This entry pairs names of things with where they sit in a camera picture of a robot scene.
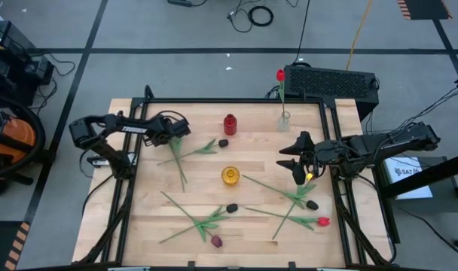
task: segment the red flower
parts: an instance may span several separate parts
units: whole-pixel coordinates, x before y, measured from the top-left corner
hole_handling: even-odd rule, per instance
[[[211,238],[211,243],[212,243],[216,248],[222,247],[222,240],[221,240],[221,237],[219,237],[219,236],[213,236],[213,237]]]
[[[282,69],[278,70],[277,73],[276,73],[276,79],[279,81],[279,82],[283,82],[284,81],[284,71]]]
[[[321,217],[321,218],[318,218],[318,225],[321,226],[321,227],[326,227],[328,226],[330,223],[329,223],[329,218],[324,218],[324,217]]]

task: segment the orange vacuum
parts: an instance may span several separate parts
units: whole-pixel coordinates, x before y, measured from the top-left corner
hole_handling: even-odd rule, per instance
[[[0,111],[0,134],[30,146],[34,146],[36,142],[35,131],[26,121],[12,117],[3,111]],[[0,157],[3,158],[0,166],[16,163],[25,156],[25,152],[0,143]]]

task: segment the wooden tabletop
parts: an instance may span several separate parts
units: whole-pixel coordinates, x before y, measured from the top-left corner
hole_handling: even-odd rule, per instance
[[[122,110],[127,116],[129,106],[130,99],[113,99],[110,112]],[[188,180],[185,193],[182,193],[175,163],[157,166],[159,162],[173,158],[169,146],[142,146],[123,265],[187,266],[188,261],[193,260],[196,266],[284,267],[289,261],[294,261],[298,267],[344,266],[328,171],[313,181],[316,187],[306,197],[306,200],[316,202],[319,209],[311,211],[295,207],[291,215],[308,218],[324,216],[331,219],[331,224],[327,227],[312,224],[314,231],[311,231],[293,221],[286,221],[275,239],[272,237],[282,218],[244,207],[285,215],[292,202],[282,194],[242,176],[233,187],[228,187],[221,179],[223,168],[235,166],[241,175],[295,193],[296,185],[291,172],[275,163],[291,157],[279,154],[278,150],[294,144],[300,131],[308,131],[315,143],[324,140],[318,105],[287,104],[286,110],[291,113],[290,132],[277,131],[277,120],[281,114],[281,105],[277,104],[152,103],[148,106],[147,117],[162,110],[180,112],[190,122],[192,133],[183,138],[181,154],[201,148],[212,139],[229,139],[230,143],[226,148],[214,148],[217,154],[195,154],[182,159],[181,165]],[[343,136],[362,133],[353,100],[337,100],[337,112]],[[237,118],[237,134],[233,136],[227,136],[223,131],[222,120],[229,113]],[[331,113],[327,111],[327,115],[334,137]],[[123,133],[108,138],[115,149],[122,148],[123,140]],[[90,189],[110,173],[108,167],[96,169]],[[373,179],[369,170],[362,174]],[[114,187],[115,181],[112,180],[88,202],[73,260],[85,256],[107,227]],[[191,219],[161,191],[198,220],[209,216],[218,206],[238,204],[237,212],[227,215],[230,216],[227,220],[215,222],[218,228],[209,230],[221,237],[223,246],[216,248],[209,240],[203,242],[195,228],[160,244],[160,240],[193,225]],[[358,179],[353,182],[353,192],[363,232],[382,256],[390,259],[391,251],[376,192]],[[353,262],[357,262],[351,230],[348,235]],[[115,233],[113,248],[117,241],[118,233]],[[111,259],[114,258],[115,253],[111,253]]]

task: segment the black metal frame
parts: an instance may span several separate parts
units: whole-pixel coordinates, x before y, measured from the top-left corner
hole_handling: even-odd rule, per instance
[[[150,89],[147,87],[145,88],[145,97],[143,98],[133,98],[132,103],[130,106],[130,114],[129,117],[135,117],[136,111],[139,106],[142,106],[142,113],[140,116],[140,119],[145,119],[147,111],[148,111],[148,104],[149,103],[267,103],[267,104],[277,104],[280,103],[279,100],[277,99],[165,99],[165,98],[160,98],[156,99],[154,98],[153,94],[151,93]],[[319,113],[320,113],[320,118],[322,121],[322,130],[323,130],[323,135],[325,139],[330,139],[330,132],[329,132],[329,126],[328,126],[328,120],[326,117],[326,103],[320,99],[320,98],[310,98],[310,99],[287,99],[285,100],[285,103],[287,104],[317,104],[319,106]],[[333,122],[334,126],[334,132],[337,137],[337,139],[341,138],[341,130],[338,122],[338,117],[337,117],[337,111],[336,111],[336,106],[334,102],[329,102],[330,105],[327,105],[331,109],[331,119]],[[124,139],[124,146],[123,150],[124,151],[129,151],[130,149],[130,139],[131,135],[126,134],[125,139]],[[139,155],[140,153],[140,147],[142,144],[142,137],[140,135],[137,136],[136,139],[136,146],[134,148],[134,152],[136,156]],[[333,192],[334,192],[334,202],[337,205],[338,200],[340,203],[342,203],[342,199],[340,198],[340,188],[339,188],[339,181],[340,179],[338,178],[339,175],[337,171],[331,171],[331,184],[333,187]],[[132,196],[133,196],[133,189],[135,187],[135,180],[136,180],[136,172],[133,176],[133,178],[128,180],[128,187],[127,187],[127,195],[126,197],[129,197],[130,205],[128,205],[128,212],[125,212],[124,218],[121,222],[121,232],[120,232],[120,238],[118,240],[118,246],[117,246],[117,254],[115,256],[115,260],[118,263],[122,263],[123,256],[124,256],[124,246],[125,246],[125,241],[127,237],[127,231],[128,231],[128,222],[130,218],[130,207],[131,207],[131,201],[132,201]],[[123,180],[117,180],[117,183],[115,185],[114,189],[114,196],[112,198],[112,203],[111,203],[111,211],[110,211],[110,216],[108,223],[112,223],[115,220],[115,216],[118,213],[118,205],[120,202],[120,197],[121,197],[121,188],[122,188],[122,183]],[[358,227],[359,226],[359,221],[358,221],[358,214],[356,211],[356,204],[353,196],[353,189],[351,188],[351,184],[346,182],[346,190],[347,190],[347,202],[348,206],[350,209],[349,215],[353,219],[351,221],[352,223],[349,223],[350,227]],[[343,249],[343,256],[344,256],[344,262],[346,266],[352,266],[355,263],[353,263],[352,258],[351,258],[351,249],[349,245],[349,240],[348,240],[348,235],[347,235],[347,227],[346,227],[346,221],[343,217],[343,215],[339,212],[337,212],[337,220],[338,220],[338,226],[339,226],[339,231],[340,231],[340,237],[341,237],[341,244],[342,244],[342,249]],[[366,245],[370,245],[368,239],[364,236],[364,234],[359,231],[360,233],[355,233],[355,243],[358,251],[358,257],[359,257],[359,268],[362,268],[364,266],[366,267],[375,267],[375,266],[367,266],[366,262],[366,257],[365,257],[365,249],[363,248],[362,240],[363,242],[366,242]],[[103,252],[102,252],[102,262],[108,261],[108,256],[110,254],[110,249],[111,249],[111,238],[109,237],[108,242],[106,243]],[[289,264],[289,269],[292,269],[292,265],[294,265],[294,270],[296,270],[295,264]],[[190,269],[190,264],[189,267],[179,267],[179,269]],[[286,268],[275,268],[273,270],[286,270]]]

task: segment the concrete floor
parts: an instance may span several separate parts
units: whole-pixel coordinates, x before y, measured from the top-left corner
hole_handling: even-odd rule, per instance
[[[100,12],[102,21],[95,39],[90,41],[97,11],[101,4],[105,7],[106,0],[4,0],[0,15],[11,20],[37,47],[74,48],[55,57],[74,61],[77,67],[82,59],[77,73],[55,77],[59,90],[41,112],[47,146],[70,91],[76,91],[76,96],[67,123],[89,114],[106,113],[112,98],[141,96],[146,84],[156,97],[263,97],[274,85],[274,72],[291,63],[293,53],[87,53],[90,47],[297,48],[306,0],[300,0],[297,8],[283,0],[266,0],[266,6],[274,12],[273,24],[254,27],[248,34],[235,32],[225,18],[237,2],[208,0],[198,8],[183,8],[169,5],[166,0],[108,0]],[[366,2],[311,1],[302,47],[350,48]],[[453,20],[442,21],[442,25],[458,49],[458,0],[445,2]],[[243,29],[248,22],[237,17],[235,23]],[[374,0],[357,48],[445,49],[433,22],[405,20],[396,0]],[[312,66],[329,69],[344,69],[347,57],[324,52],[300,55]],[[457,78],[448,55],[357,54],[351,69],[374,72],[380,79],[375,130],[398,126],[452,89]],[[422,120],[431,124],[442,139],[436,151],[422,155],[458,155],[458,97]],[[80,153],[66,126],[19,269],[70,263],[90,182],[78,171]],[[27,172],[36,177],[40,168],[34,166]],[[13,184],[0,196],[0,220],[23,220],[34,187]],[[420,221],[401,212],[395,212],[395,217],[402,238],[396,263],[422,269],[458,269],[458,255]],[[458,238],[456,214],[424,217],[447,239]]]

